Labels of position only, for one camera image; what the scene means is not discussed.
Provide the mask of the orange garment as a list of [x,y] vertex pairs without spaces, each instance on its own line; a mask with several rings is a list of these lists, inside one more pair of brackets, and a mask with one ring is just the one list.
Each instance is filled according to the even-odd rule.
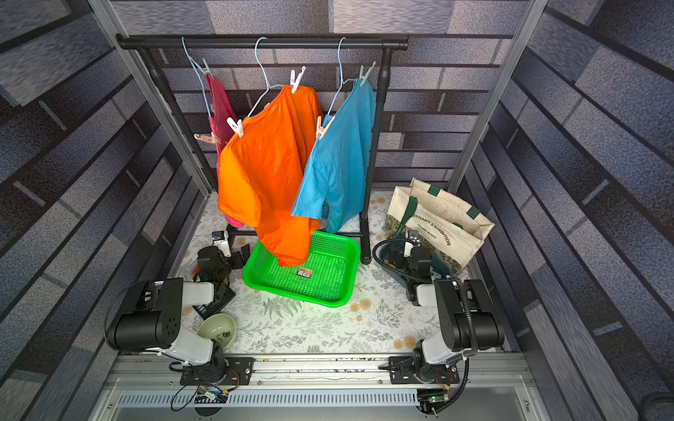
[[269,105],[242,123],[219,158],[219,210],[256,229],[282,267],[303,264],[317,219],[293,217],[292,207],[322,118],[317,92],[286,85]]

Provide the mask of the blue t-shirt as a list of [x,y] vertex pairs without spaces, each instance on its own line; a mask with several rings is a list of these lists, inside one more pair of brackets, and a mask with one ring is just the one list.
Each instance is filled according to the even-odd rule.
[[326,219],[326,231],[338,233],[362,211],[376,108],[371,84],[356,82],[313,146],[293,217]]

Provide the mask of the pink clothespin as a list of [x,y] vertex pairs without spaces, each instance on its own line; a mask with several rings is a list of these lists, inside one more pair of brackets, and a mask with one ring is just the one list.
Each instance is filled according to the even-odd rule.
[[199,141],[203,141],[205,143],[213,144],[213,145],[218,145],[221,143],[221,140],[219,139],[218,136],[215,134],[211,133],[210,135],[207,134],[194,134],[194,138]]

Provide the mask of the white clothespin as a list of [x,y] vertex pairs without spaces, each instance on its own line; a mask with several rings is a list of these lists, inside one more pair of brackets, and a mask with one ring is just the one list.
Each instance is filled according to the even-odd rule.
[[303,66],[301,68],[300,72],[298,72],[298,73],[294,69],[291,70],[290,86],[291,86],[291,93],[292,94],[295,94],[297,92],[298,87],[300,86],[301,81],[303,79],[303,76],[305,75],[305,71],[306,71],[306,66]]
[[370,79],[370,75],[376,66],[377,66],[376,61],[373,61],[373,63],[368,68],[365,68],[365,66],[361,66],[359,72],[359,80],[361,87],[363,87],[363,85],[365,85],[366,82],[368,82],[368,80]]
[[240,138],[244,136],[243,121],[241,119],[234,120],[233,118],[226,119],[227,124],[231,130],[236,133]]

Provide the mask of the pink garment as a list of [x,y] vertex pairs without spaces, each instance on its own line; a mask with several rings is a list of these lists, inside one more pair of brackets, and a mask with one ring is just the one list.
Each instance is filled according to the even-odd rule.
[[235,135],[235,132],[232,130],[227,120],[233,119],[234,121],[237,121],[237,117],[231,107],[226,91],[223,89],[219,80],[210,74],[206,75],[205,79],[212,98],[213,114],[212,117],[209,117],[209,122],[211,125],[212,138],[214,138],[216,146],[216,170],[218,177],[220,177],[219,162],[221,154],[228,144],[228,141]]

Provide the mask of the beige clothespin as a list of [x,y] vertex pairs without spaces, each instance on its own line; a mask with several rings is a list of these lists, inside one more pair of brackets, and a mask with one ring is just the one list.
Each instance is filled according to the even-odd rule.
[[328,132],[331,124],[333,123],[333,119],[335,117],[332,115],[327,115],[325,118],[319,116],[317,118],[317,125],[316,125],[316,140],[321,140],[325,137],[326,133]]

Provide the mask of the white plastic hanger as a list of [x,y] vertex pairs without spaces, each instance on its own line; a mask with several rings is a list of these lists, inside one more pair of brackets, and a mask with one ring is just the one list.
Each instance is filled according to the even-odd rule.
[[282,89],[284,87],[284,85],[280,85],[280,84],[276,84],[276,85],[270,84],[269,77],[267,75],[265,67],[263,66],[263,63],[260,60],[259,54],[258,54],[258,48],[260,47],[260,44],[264,40],[268,40],[268,38],[265,37],[265,36],[262,36],[262,37],[260,37],[256,40],[256,43],[255,43],[255,46],[254,46],[254,55],[255,55],[255,58],[256,58],[256,63],[258,65],[258,67],[260,68],[260,70],[262,72],[262,75],[263,75],[263,80],[264,80],[264,83],[265,83],[265,91],[263,91],[263,93],[260,96],[258,96],[256,102],[251,106],[251,108],[249,110],[249,114],[247,114],[246,119],[252,118],[252,117],[254,117],[254,115],[256,115],[256,109],[257,109],[258,105],[261,103],[263,98],[271,91],[272,88]]

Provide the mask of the light blue wire hanger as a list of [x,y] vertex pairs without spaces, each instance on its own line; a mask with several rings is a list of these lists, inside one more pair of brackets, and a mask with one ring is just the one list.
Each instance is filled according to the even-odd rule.
[[346,91],[346,87],[351,84],[351,87],[354,88],[358,82],[361,81],[361,77],[356,77],[356,78],[346,78],[344,75],[344,69],[343,69],[343,63],[342,63],[342,46],[344,45],[345,41],[348,38],[346,36],[342,37],[339,41],[338,47],[337,47],[337,61],[338,61],[338,76],[339,76],[339,86],[335,94],[333,95],[333,99],[330,103],[330,106],[328,107],[328,112],[326,113],[326,117],[328,116],[334,116],[337,114],[339,111],[339,107],[336,106],[336,101],[340,94],[345,94],[343,98],[343,103],[346,102],[346,99],[348,98],[349,94]]

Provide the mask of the pale green clothespin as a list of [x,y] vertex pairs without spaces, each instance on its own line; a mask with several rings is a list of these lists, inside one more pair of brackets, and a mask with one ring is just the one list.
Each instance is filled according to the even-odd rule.
[[203,61],[202,73],[204,75],[211,75],[212,71],[211,71],[210,67],[208,66],[208,63],[206,62],[205,59],[203,59],[202,61]]

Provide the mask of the lilac wire hanger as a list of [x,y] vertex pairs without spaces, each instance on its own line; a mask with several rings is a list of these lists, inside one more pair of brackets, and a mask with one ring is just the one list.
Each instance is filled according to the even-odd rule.
[[199,82],[199,85],[200,85],[200,88],[201,88],[201,92],[202,92],[202,96],[203,96],[203,100],[204,100],[204,103],[205,103],[206,112],[207,112],[208,118],[211,119],[212,118],[212,105],[210,104],[208,96],[206,94],[207,82],[206,82],[205,77],[207,75],[204,75],[202,73],[203,66],[200,66],[192,58],[192,56],[191,56],[191,54],[190,54],[190,52],[189,52],[189,50],[186,46],[186,39],[184,37],[181,38],[181,44],[182,44],[182,47],[183,47],[184,54],[185,54],[187,60],[189,61],[189,64],[191,65],[191,68],[194,71],[194,73],[195,73],[195,75],[198,79],[198,82]]

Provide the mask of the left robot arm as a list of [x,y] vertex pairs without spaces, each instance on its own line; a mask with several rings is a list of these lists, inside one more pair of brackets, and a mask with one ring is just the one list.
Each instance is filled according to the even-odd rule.
[[214,340],[183,328],[183,310],[195,310],[203,320],[220,314],[235,298],[231,273],[244,268],[250,255],[249,245],[225,256],[213,244],[198,251],[191,279],[131,284],[117,295],[121,303],[116,314],[105,316],[105,341],[118,351],[156,352],[187,366],[212,363],[219,352]]

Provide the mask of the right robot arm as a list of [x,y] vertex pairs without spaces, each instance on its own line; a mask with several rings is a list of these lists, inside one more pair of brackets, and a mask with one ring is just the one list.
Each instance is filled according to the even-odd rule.
[[391,357],[382,370],[393,382],[454,382],[456,364],[479,351],[501,347],[503,326],[481,280],[456,277],[449,263],[427,247],[395,241],[377,252],[384,271],[405,288],[407,300],[437,311],[439,330],[419,340],[410,357]]

